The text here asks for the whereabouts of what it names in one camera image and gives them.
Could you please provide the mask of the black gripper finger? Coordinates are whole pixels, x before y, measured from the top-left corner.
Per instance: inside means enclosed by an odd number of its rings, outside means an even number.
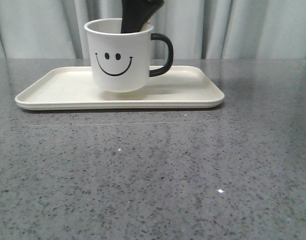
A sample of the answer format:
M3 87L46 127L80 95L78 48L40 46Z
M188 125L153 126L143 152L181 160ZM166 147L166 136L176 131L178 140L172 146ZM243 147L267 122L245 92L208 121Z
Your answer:
M122 0L121 33L139 32L140 0Z
M141 0L139 10L139 30L144 24L160 9L163 7L164 0Z

